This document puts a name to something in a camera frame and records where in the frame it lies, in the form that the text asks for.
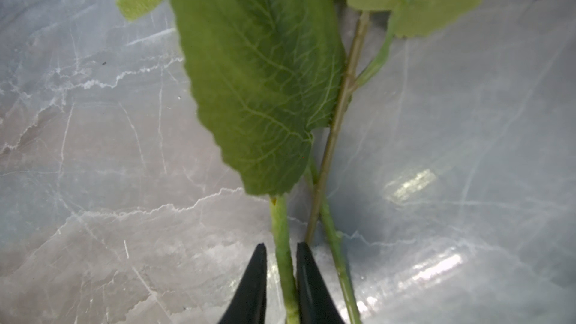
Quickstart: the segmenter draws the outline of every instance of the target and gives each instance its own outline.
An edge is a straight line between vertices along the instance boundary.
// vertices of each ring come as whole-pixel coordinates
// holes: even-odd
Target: artificial plant
[[[162,0],[118,0],[128,20]],[[319,218],[352,324],[360,314],[326,195],[334,155],[352,93],[388,58],[394,38],[427,35],[481,0],[347,0],[360,11],[346,58],[332,0],[171,0],[192,82],[198,118],[214,135],[222,159],[242,178],[247,194],[270,196],[272,233],[287,322],[299,322],[290,254],[286,193],[305,176],[313,205],[305,240]],[[370,13],[390,16],[381,50],[356,76]],[[330,127],[320,170],[311,158],[315,128]]]

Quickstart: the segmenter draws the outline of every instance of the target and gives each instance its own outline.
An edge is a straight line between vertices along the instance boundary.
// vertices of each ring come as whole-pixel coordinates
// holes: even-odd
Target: gray marble countertop
[[[212,324],[258,242],[282,323],[267,202],[196,118],[168,3],[114,1],[1,1],[0,323]],[[576,0],[484,0],[355,95],[328,191],[364,324],[576,322],[575,32]]]

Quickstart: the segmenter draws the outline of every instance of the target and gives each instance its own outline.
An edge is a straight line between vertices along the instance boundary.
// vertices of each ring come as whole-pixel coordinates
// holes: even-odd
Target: thin green stem
[[[318,169],[316,168],[316,164],[312,158],[308,162],[308,166],[304,172],[304,178],[306,179],[306,183],[310,189],[313,190],[314,184],[318,180]],[[338,280],[340,281],[340,287],[342,288],[344,303],[348,309],[350,324],[362,324],[362,321],[360,320],[360,312],[356,305],[356,297],[354,296],[352,282],[350,281],[348,271],[346,270],[346,258],[342,253],[341,238],[334,226],[334,220],[330,214],[330,207],[328,206],[328,199],[326,197],[322,200],[320,218],[322,219],[322,225],[324,226],[326,240],[328,241],[328,245],[332,251],[332,259],[334,259],[334,266],[338,273]]]
[[[390,17],[388,18],[388,29],[386,31],[386,37],[384,39],[384,43],[382,44],[382,47],[380,48],[380,51],[378,52],[378,54],[376,54],[374,59],[372,59],[370,64],[368,64],[368,66],[362,71],[362,73],[360,73],[360,75],[356,79],[356,83],[354,84],[352,91],[355,91],[356,89],[360,88],[364,84],[368,83],[368,81],[376,73],[378,73],[380,68],[382,68],[382,66],[388,60],[388,54],[390,54],[390,44],[392,44],[392,41],[393,41],[394,36],[395,36],[394,30],[395,30],[397,21],[398,21],[397,15],[395,15],[395,11],[394,11],[390,14]]]
[[[272,218],[272,235],[276,245],[280,286],[286,308],[286,324],[299,324],[298,294],[290,252],[288,211],[286,210],[286,197],[284,195],[270,198],[270,217]]]
[[[358,18],[358,22],[356,24],[356,34],[352,40],[352,48],[350,49],[348,60],[346,62],[346,72],[342,78],[342,84],[340,85],[340,92],[338,93],[336,108],[334,110],[334,117],[332,118],[332,123],[330,125],[330,134],[328,135],[328,141],[326,143],[326,148],[324,149],[324,157],[322,158],[322,165],[320,166],[318,184],[316,184],[314,187],[312,210],[310,211],[308,227],[306,228],[305,240],[308,245],[312,244],[312,239],[314,238],[314,231],[316,230],[316,223],[318,222],[318,217],[320,216],[320,208],[322,206],[322,200],[326,190],[326,183],[328,182],[330,164],[332,163],[332,158],[334,157],[336,141],[338,139],[338,134],[340,133],[340,128],[342,127],[342,121],[344,119],[344,114],[346,113],[348,101],[350,95],[353,92],[352,89],[356,79],[356,68],[358,66],[358,60],[360,59],[362,46],[364,45],[364,38],[366,36],[366,32],[368,31],[369,24],[370,13],[363,11],[360,14],[360,18]]]

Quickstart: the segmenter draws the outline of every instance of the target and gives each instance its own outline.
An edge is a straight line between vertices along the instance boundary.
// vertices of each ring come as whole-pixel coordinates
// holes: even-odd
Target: black pointed tool
[[[219,324],[264,324],[266,269],[266,247],[258,244]]]
[[[306,243],[298,243],[296,262],[300,324],[344,324]]]

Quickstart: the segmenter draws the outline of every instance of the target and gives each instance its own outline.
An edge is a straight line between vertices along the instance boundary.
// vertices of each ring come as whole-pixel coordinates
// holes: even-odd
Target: thick green stem
[[[322,206],[322,200],[324,199],[326,183],[328,182],[330,164],[334,157],[336,141],[338,139],[338,134],[340,133],[340,128],[342,127],[346,108],[348,107],[348,101],[353,92],[354,81],[356,80],[356,67],[358,66],[358,60],[360,59],[362,46],[364,45],[364,38],[368,31],[369,24],[370,13],[364,11],[360,14],[360,18],[356,24],[356,34],[354,40],[352,40],[352,48],[350,48],[348,60],[346,61],[346,72],[344,73],[342,84],[340,85],[340,92],[338,93],[334,117],[332,118],[332,123],[330,125],[330,134],[328,135],[328,141],[326,143],[326,148],[324,149],[324,157],[322,158],[322,165],[320,166],[320,176],[318,177],[318,183],[314,187],[312,210],[310,211],[308,227],[306,228],[305,240],[308,245],[312,244],[312,239],[314,238],[314,231],[316,230],[316,223],[320,216],[320,208]]]
[[[394,30],[396,27],[396,22],[397,22],[397,15],[395,15],[395,12],[392,12],[390,14],[390,17],[388,18],[388,28],[386,30],[386,37],[384,39],[382,47],[380,48],[378,54],[376,54],[374,59],[372,59],[370,64],[368,64],[368,66],[358,76],[358,78],[356,79],[356,83],[352,88],[352,91],[368,83],[368,80],[370,80],[376,73],[378,73],[380,68],[382,68],[382,66],[388,60],[388,54],[390,54],[390,44],[392,44],[392,41],[394,39],[395,34]]]
[[[306,183],[310,189],[313,190],[314,184],[318,180],[318,169],[316,168],[316,164],[312,158],[308,162],[308,167],[304,172],[304,178],[306,179]],[[334,220],[330,214],[330,207],[328,206],[328,199],[326,197],[322,200],[320,218],[322,219],[322,225],[324,226],[326,240],[328,241],[328,245],[332,251],[332,258],[334,259],[334,266],[338,273],[338,280],[340,281],[340,287],[342,288],[344,303],[348,309],[350,324],[362,324],[362,321],[360,320],[360,312],[356,305],[356,297],[354,296],[352,282],[350,281],[348,271],[346,270],[346,258],[342,253],[341,238],[334,226]]]
[[[280,286],[286,308],[286,324],[299,324],[298,294],[292,254],[290,252],[290,231],[288,227],[288,211],[286,210],[286,197],[270,198],[270,217],[272,218],[272,235],[276,245],[276,262],[280,275]]]

